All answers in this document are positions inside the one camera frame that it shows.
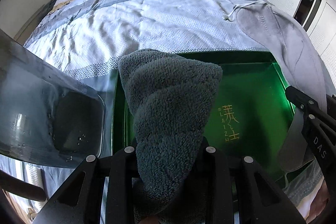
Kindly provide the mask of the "person's right hand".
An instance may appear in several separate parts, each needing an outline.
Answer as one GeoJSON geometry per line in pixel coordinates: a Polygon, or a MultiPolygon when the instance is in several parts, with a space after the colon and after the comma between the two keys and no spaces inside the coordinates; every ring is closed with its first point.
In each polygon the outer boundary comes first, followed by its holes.
{"type": "Polygon", "coordinates": [[[311,203],[309,216],[306,219],[306,223],[310,223],[322,213],[329,199],[330,199],[329,190],[327,188],[326,181],[323,180],[323,183],[319,188],[317,195],[315,196],[313,202],[311,203]]]}

